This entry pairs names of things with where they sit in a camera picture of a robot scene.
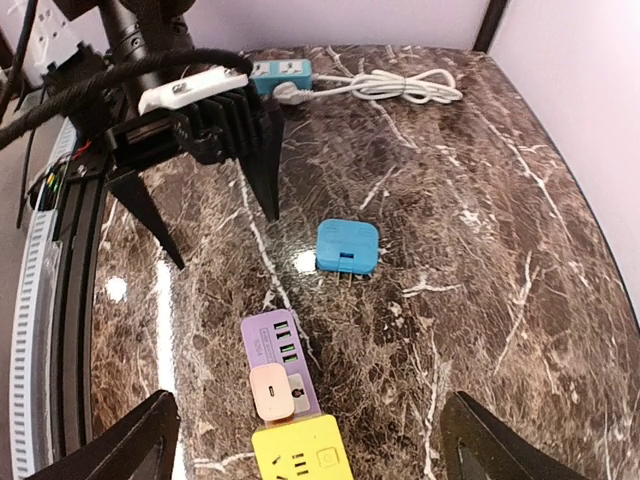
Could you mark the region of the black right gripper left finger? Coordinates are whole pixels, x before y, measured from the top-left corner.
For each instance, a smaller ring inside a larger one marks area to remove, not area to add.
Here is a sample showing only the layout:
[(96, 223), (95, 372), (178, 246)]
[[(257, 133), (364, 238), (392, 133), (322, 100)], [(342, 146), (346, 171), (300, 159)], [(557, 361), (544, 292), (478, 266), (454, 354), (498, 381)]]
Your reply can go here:
[(170, 479), (180, 416), (174, 395), (158, 390), (74, 453), (33, 479)]

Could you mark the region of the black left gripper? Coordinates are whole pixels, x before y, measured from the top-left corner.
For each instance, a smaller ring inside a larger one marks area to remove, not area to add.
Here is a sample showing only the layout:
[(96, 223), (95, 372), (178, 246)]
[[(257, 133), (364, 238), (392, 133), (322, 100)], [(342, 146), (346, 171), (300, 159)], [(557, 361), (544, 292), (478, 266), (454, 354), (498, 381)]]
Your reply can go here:
[(265, 217), (277, 221), (284, 124), (281, 109), (254, 87), (226, 91), (178, 110), (154, 110), (108, 132), (120, 168), (109, 175), (107, 188), (184, 269), (179, 248), (136, 170), (144, 171), (180, 152), (203, 165), (240, 160)]

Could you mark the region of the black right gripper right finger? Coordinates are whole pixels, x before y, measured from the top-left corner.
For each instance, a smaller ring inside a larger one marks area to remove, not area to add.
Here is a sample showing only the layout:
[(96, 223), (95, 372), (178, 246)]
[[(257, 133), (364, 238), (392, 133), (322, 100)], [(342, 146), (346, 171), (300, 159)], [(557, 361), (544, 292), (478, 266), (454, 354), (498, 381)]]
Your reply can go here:
[(449, 479), (581, 479), (583, 476), (526, 442), (463, 391), (440, 416)]

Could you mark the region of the pink charger plug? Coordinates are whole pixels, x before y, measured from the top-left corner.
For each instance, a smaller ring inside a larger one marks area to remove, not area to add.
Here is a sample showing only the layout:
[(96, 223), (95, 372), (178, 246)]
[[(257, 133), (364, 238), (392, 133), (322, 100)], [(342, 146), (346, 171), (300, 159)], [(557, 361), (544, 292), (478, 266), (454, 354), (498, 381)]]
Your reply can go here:
[(268, 363), (253, 368), (249, 374), (258, 416), (265, 422), (291, 417), (295, 404), (285, 368), (279, 363)]

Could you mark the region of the purple power strip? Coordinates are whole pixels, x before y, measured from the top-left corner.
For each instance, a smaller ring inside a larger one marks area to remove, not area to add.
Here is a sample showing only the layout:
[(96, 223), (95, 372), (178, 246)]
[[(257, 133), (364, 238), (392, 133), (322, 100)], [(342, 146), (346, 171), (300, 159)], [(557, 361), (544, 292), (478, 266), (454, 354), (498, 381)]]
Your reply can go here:
[(249, 366), (282, 365), (287, 373), (295, 405), (295, 418), (321, 414), (304, 356), (294, 310), (279, 309), (250, 316), (241, 322)]

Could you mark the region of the yellow cube socket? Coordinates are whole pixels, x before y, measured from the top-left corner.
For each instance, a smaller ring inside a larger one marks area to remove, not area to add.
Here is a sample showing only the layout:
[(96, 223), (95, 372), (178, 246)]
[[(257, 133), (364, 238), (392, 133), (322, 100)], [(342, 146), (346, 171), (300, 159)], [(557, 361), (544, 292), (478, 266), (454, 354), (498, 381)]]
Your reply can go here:
[(256, 431), (252, 446), (262, 479), (353, 479), (337, 420), (329, 414)]

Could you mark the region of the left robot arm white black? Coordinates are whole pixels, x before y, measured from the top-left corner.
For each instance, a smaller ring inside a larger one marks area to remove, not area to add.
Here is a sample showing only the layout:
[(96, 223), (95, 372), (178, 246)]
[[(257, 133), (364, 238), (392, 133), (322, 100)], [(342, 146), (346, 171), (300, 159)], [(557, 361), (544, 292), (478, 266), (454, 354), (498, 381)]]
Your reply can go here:
[(237, 161), (266, 218), (277, 220), (284, 118), (259, 91), (252, 61), (195, 47), (183, 19), (188, 1), (59, 3), (70, 20), (94, 8), (107, 54), (79, 44), (68, 59), (47, 62), (47, 100), (4, 127), (2, 144), (67, 117), (85, 152), (107, 161), (111, 194), (177, 266), (183, 259), (141, 173), (180, 152), (203, 165)]

